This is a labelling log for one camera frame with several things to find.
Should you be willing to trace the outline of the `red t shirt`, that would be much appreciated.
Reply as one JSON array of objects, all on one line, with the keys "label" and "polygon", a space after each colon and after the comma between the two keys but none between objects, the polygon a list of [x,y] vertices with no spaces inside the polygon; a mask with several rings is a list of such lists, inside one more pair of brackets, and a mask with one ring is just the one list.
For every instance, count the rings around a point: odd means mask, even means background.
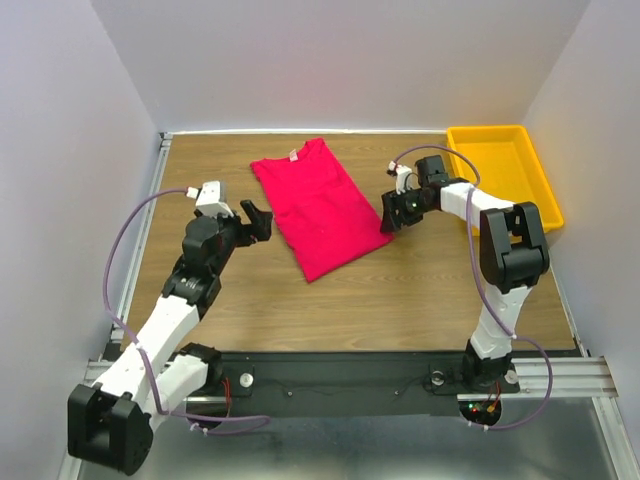
[{"label": "red t shirt", "polygon": [[322,138],[250,168],[305,280],[314,282],[393,240]]}]

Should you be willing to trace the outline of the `yellow plastic bin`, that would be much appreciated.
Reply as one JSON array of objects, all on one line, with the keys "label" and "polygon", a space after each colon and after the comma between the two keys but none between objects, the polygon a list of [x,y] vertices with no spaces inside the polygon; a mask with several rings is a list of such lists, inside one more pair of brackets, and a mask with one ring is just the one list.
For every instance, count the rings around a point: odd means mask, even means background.
[{"label": "yellow plastic bin", "polygon": [[564,226],[553,189],[524,126],[454,126],[446,135],[447,146],[463,154],[478,170],[481,190],[514,203],[535,203],[545,232]]}]

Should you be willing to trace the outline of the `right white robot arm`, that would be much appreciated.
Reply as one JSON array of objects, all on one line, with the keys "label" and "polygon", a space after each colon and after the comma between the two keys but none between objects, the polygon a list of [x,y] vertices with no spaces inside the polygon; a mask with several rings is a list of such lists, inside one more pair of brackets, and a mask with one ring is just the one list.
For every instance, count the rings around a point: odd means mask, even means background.
[{"label": "right white robot arm", "polygon": [[387,174],[395,178],[395,187],[381,196],[383,233],[412,226],[435,210],[466,223],[482,309],[463,354],[460,378],[466,387],[482,390],[507,375],[521,309],[549,270],[538,207],[499,199],[449,176],[438,155],[418,160],[414,168],[392,161]]}]

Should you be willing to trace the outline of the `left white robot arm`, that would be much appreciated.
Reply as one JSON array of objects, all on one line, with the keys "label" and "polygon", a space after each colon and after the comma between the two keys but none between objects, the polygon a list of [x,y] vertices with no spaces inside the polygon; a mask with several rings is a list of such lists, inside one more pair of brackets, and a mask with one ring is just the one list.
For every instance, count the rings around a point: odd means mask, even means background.
[{"label": "left white robot arm", "polygon": [[239,247],[267,241],[273,215],[249,200],[234,211],[200,207],[185,228],[182,254],[156,305],[125,352],[92,385],[78,385],[67,401],[67,450],[82,460],[134,474],[154,434],[186,397],[215,392],[223,371],[217,350],[178,347],[221,290],[221,273]]}]

